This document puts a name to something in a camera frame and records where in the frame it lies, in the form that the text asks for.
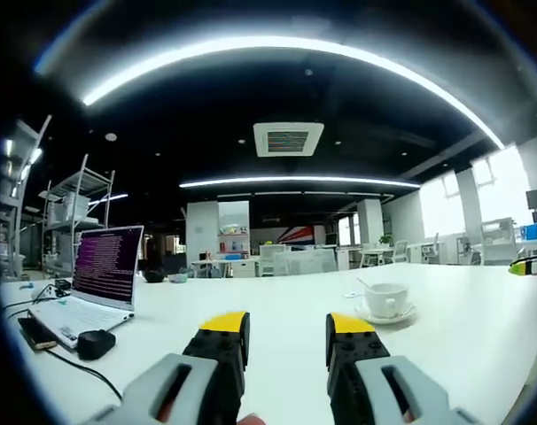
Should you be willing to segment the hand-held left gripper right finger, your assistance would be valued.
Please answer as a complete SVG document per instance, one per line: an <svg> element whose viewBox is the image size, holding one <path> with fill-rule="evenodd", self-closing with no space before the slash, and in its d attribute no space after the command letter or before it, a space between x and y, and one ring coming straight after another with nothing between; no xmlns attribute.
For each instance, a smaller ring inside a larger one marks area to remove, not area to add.
<svg viewBox="0 0 537 425"><path fill-rule="evenodd" d="M404 356L393 356L368 322L326 316L327 392L336 424L478 424Z"/></svg>

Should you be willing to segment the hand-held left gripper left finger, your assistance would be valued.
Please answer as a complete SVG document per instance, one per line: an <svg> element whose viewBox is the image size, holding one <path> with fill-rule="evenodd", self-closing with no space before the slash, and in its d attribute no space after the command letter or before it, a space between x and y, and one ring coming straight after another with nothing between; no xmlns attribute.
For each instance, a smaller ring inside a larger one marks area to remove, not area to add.
<svg viewBox="0 0 537 425"><path fill-rule="evenodd" d="M169 353L124 390L90 424L235 424L245 393L250 314L204 323L183 353Z"/></svg>

